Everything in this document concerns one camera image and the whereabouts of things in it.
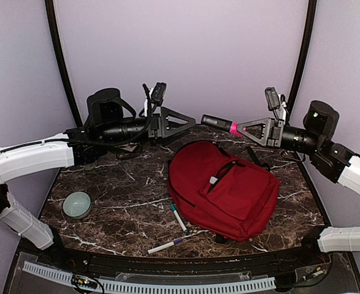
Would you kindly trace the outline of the black pink highlighter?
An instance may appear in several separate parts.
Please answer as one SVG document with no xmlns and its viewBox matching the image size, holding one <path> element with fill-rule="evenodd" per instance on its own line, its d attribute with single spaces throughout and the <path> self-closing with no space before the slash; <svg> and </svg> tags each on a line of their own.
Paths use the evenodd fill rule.
<svg viewBox="0 0 360 294">
<path fill-rule="evenodd" d="M 202 115 L 201 124 L 243 137 L 243 135 L 237 131 L 237 123 L 233 121 L 228 121 L 226 119 L 221 119 L 210 115 Z"/>
</svg>

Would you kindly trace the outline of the red student backpack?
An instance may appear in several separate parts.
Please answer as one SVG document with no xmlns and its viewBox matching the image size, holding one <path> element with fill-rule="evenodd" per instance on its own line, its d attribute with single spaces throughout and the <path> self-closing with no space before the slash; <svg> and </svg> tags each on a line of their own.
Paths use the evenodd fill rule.
<svg viewBox="0 0 360 294">
<path fill-rule="evenodd" d="M 210 184 L 210 178 L 218 180 Z M 246 241 L 260 235 L 277 206 L 280 180 L 271 172 L 198 140 L 169 161 L 167 190 L 191 224 L 223 238 Z"/>
</svg>

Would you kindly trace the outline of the teal capped white marker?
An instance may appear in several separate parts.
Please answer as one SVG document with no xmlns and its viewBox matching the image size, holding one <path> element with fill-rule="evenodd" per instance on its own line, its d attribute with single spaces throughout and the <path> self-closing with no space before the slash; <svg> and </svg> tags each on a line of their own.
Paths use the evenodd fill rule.
<svg viewBox="0 0 360 294">
<path fill-rule="evenodd" d="M 175 205 L 174 205 L 174 204 L 171 204 L 170 207 L 171 207 L 171 210 L 172 210 L 172 212 L 173 212 L 176 220 L 178 221 L 181 229 L 183 230 L 183 232 L 184 232 L 186 235 L 188 235 L 188 234 L 189 234 L 189 230 L 187 229 L 187 227 L 185 226 L 184 222 L 182 221 L 182 218 L 180 217 L 180 215 L 179 215 L 179 213 L 178 213 Z"/>
</svg>

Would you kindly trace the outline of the purple capped white marker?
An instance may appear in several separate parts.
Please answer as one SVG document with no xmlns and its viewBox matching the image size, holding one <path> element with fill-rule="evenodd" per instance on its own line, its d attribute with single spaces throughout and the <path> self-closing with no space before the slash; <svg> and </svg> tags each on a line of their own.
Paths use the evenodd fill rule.
<svg viewBox="0 0 360 294">
<path fill-rule="evenodd" d="M 163 244 L 163 245 L 160 245 L 160 246 L 157 246 L 157 247 L 154 247 L 152 249 L 149 249 L 147 251 L 147 254 L 150 255 L 150 254 L 153 254 L 155 252 L 159 252 L 161 250 L 164 250 L 164 249 L 167 249 L 171 246 L 174 246 L 174 245 L 177 245 L 177 244 L 180 244 L 184 239 L 183 238 L 180 238 L 180 239 L 176 239 L 174 241 L 171 241 L 171 242 L 168 242 L 166 244 Z"/>
</svg>

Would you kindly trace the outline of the pastel pink yellow highlighter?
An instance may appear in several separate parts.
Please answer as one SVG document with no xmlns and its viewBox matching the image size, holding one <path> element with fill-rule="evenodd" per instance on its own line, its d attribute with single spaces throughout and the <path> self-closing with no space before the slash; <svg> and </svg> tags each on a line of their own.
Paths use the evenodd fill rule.
<svg viewBox="0 0 360 294">
<path fill-rule="evenodd" d="M 210 184 L 215 184 L 217 180 L 218 180 L 218 179 L 217 179 L 216 177 L 212 176 L 212 177 L 210 178 L 210 180 L 209 180 L 209 183 L 210 183 Z"/>
</svg>

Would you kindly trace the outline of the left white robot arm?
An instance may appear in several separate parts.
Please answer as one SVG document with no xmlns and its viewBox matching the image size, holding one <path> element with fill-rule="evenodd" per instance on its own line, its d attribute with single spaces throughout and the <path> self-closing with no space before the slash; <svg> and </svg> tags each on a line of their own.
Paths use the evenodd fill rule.
<svg viewBox="0 0 360 294">
<path fill-rule="evenodd" d="M 119 89 L 105 88 L 87 98 L 88 116 L 83 126 L 0 148 L 0 221 L 37 249 L 46 251 L 46 257 L 57 267 L 70 262 L 58 232 L 20 205 L 7 184 L 46 170 L 92 164 L 125 145 L 171 140 L 195 125 L 194 118 L 163 106 L 165 83 L 157 83 L 153 89 L 142 87 L 143 116 L 121 98 Z"/>
</svg>

